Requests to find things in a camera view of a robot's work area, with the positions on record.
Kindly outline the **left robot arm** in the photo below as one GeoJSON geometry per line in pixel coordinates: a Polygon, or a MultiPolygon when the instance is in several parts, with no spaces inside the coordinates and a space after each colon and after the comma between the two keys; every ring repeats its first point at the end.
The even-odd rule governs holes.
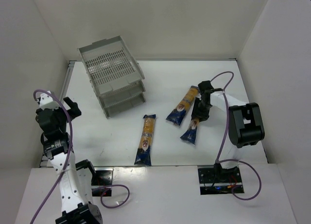
{"type": "Polygon", "coordinates": [[[43,133],[40,141],[45,157],[52,164],[58,178],[53,189],[59,187],[61,216],[57,224],[101,224],[99,208],[93,203],[91,180],[95,175],[92,163],[85,159],[75,162],[72,143],[72,120],[81,116],[78,104],[69,97],[58,100],[51,91],[37,89],[39,104],[35,120],[43,133]]]}

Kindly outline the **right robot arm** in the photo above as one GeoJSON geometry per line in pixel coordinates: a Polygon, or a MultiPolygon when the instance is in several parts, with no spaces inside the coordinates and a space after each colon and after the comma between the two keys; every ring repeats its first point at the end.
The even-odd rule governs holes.
{"type": "Polygon", "coordinates": [[[196,98],[191,114],[192,119],[199,122],[209,118],[212,107],[217,107],[226,113],[225,132],[214,163],[214,178],[222,179],[233,173],[233,169],[224,169],[221,163],[228,162],[228,159],[220,160],[226,138],[238,149],[256,145],[265,137],[261,112],[257,103],[242,102],[230,95],[227,95],[222,88],[214,88],[211,81],[203,81],[198,85],[201,97],[196,98]]]}

